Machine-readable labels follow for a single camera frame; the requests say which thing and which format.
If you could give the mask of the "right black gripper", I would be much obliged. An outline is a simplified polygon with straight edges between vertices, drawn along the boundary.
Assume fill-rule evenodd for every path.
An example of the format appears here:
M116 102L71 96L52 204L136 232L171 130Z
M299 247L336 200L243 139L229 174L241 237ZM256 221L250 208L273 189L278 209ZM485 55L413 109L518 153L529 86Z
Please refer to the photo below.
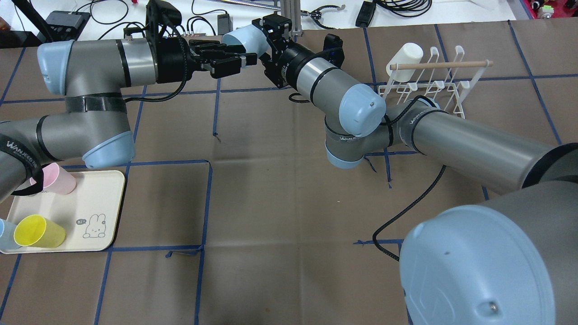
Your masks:
M316 55L291 37L292 21L277 13L252 20L252 40L262 56L265 76L277 87L297 88L298 74Z

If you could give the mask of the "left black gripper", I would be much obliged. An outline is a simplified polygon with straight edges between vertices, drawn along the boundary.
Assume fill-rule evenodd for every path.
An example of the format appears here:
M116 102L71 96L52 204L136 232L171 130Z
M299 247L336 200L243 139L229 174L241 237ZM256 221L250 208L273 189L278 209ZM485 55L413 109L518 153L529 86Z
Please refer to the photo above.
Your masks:
M243 45L216 40L161 38L154 42L156 83L190 80L196 71L208 71L214 79L239 74L244 65L256 65L256 53Z

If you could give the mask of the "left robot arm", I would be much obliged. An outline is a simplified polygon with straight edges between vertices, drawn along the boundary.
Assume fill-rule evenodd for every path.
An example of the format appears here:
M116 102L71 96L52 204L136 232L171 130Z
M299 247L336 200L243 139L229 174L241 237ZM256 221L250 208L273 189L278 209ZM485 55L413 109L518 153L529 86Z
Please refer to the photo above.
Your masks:
M1 123L1 199L43 189L45 165L80 158L91 169L129 163L135 142L121 89L179 82L196 71L217 79L255 65L255 50L183 37L65 41L40 45L37 57L50 92L66 111Z

